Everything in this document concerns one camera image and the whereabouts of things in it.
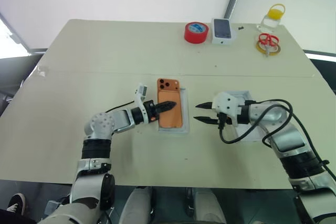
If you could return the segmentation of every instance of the orange phone case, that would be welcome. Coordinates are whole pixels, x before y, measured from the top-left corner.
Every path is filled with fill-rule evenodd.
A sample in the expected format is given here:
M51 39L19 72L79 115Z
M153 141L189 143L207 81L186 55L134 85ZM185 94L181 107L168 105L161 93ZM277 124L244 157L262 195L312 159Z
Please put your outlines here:
M160 113L159 126L162 128L181 128L182 110L180 97L180 83L172 79L158 79L157 102L173 101L176 106L168 111Z

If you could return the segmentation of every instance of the red tape roll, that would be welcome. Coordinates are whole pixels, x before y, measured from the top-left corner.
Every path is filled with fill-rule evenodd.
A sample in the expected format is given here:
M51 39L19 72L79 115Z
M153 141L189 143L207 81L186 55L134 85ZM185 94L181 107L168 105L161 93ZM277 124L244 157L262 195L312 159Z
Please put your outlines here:
M200 22L190 22L185 25L184 39L190 43L199 44L206 40L209 28Z

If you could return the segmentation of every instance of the white table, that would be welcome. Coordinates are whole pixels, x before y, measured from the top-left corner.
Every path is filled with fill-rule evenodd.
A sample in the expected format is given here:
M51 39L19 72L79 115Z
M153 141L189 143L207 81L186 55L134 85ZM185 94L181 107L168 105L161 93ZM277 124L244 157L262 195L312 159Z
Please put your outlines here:
M335 96L284 27L276 33L280 55L266 58L254 47L255 25L243 24L231 46L209 38L189 44L184 25L71 20L38 64L45 76L35 71L0 118L0 179L72 183L84 124L132 100L139 82L148 85L147 99L156 100L162 77L186 87L190 132L159 133L155 122L115 135L118 185L290 188L272 150L261 143L226 145L216 126L192 118L214 116L194 106L225 90L290 101L335 170Z

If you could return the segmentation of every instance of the sneaker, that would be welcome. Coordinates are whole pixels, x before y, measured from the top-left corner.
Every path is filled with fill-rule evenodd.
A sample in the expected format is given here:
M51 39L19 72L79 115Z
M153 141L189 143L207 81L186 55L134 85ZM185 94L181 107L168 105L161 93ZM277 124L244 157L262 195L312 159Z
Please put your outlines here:
M14 194L8 203L7 211L23 215L26 208L26 198L23 194Z

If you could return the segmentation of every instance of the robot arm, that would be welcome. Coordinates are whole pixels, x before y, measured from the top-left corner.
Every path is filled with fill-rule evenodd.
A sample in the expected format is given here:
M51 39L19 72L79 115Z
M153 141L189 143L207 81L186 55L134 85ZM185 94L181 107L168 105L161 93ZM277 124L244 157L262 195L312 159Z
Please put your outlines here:
M336 181L312 146L309 139L289 122L292 108L287 109L276 101L240 105L236 97L222 92L212 103L218 115L220 137L225 123L234 126L247 124L260 126L266 133L269 145L280 159L289 176L289 182L298 193L294 199L302 223L315 223L329 216L336 216Z
M136 108L98 113L86 124L70 203L59 207L40 224L96 224L103 211L113 205L114 176L108 173L112 135L140 123L154 122L160 113L176 105L170 101L157 105L152 100L142 102L145 93L146 86L139 85L134 99Z

